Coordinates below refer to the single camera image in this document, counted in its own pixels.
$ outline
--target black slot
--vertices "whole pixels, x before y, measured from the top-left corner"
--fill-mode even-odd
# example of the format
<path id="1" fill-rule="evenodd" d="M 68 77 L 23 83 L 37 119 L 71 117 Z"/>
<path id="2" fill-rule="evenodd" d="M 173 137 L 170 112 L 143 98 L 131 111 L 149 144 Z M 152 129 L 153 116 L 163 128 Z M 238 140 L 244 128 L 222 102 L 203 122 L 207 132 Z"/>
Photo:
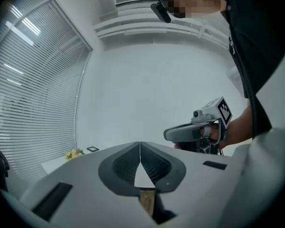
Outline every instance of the black slot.
<path id="1" fill-rule="evenodd" d="M 40 218 L 49 221 L 59 205 L 72 189 L 72 185 L 60 182 L 49 194 L 33 209 L 33 212 Z"/>
<path id="2" fill-rule="evenodd" d="M 221 164 L 221 163 L 212 162 L 212 161 L 206 161 L 203 163 L 203 165 L 207 165 L 207 166 L 220 169 L 220 170 L 225 170 L 225 168 L 227 167 L 226 164 Z"/>

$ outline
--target black shirt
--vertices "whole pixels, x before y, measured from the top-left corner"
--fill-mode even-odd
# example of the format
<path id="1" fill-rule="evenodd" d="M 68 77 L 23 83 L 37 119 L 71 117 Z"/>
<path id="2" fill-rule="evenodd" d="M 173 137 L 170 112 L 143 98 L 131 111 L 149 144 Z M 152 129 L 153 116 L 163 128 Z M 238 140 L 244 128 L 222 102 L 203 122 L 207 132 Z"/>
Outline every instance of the black shirt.
<path id="1" fill-rule="evenodd" d="M 230 25 L 230 53 L 240 73 L 253 117 L 253 137 L 271 128 L 256 98 L 285 54 L 285 0 L 225 0 L 223 16 Z"/>

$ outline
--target white table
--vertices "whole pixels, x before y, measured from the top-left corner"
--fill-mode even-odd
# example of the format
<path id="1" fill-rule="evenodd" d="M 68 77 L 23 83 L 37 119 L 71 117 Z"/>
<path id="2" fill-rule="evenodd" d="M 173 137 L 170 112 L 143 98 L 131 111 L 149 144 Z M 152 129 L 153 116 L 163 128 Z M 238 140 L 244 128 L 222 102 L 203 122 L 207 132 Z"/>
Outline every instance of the white table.
<path id="1" fill-rule="evenodd" d="M 90 152 L 87 149 L 84 149 L 84 153 L 90 154 L 92 152 Z M 58 157 L 56 159 L 52 159 L 50 161 L 43 162 L 41 165 L 42 165 L 43 169 L 46 171 L 46 173 L 50 174 L 54 170 L 56 170 L 57 168 L 59 168 L 60 166 L 62 166 L 63 164 L 65 164 L 67 162 L 68 162 L 68 160 L 65 158 L 65 156 L 61 156 L 61 157 Z"/>

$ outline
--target yellow flowers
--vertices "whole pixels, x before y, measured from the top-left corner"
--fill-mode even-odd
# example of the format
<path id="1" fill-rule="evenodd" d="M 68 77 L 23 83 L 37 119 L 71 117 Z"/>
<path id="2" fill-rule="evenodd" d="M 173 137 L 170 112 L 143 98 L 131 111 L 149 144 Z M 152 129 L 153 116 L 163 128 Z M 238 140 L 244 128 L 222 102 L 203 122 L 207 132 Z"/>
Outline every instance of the yellow flowers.
<path id="1" fill-rule="evenodd" d="M 69 159 L 77 158 L 84 154 L 85 154 L 84 151 L 81 149 L 72 149 L 71 152 L 66 152 L 65 158 L 69 160 Z"/>

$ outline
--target person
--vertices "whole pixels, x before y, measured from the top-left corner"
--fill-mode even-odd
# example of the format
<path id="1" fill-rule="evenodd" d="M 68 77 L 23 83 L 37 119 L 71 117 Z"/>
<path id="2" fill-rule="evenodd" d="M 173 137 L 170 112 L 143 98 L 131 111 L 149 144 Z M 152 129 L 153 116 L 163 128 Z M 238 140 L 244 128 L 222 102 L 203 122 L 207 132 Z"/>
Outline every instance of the person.
<path id="1" fill-rule="evenodd" d="M 229 51 L 240 73 L 247 108 L 229 124 L 223 149 L 271 129 L 270 121 L 256 94 L 270 78 L 285 54 L 285 0 L 168 0 L 169 12 L 179 18 L 220 11 L 229 23 Z M 218 130 L 211 126 L 210 138 Z"/>

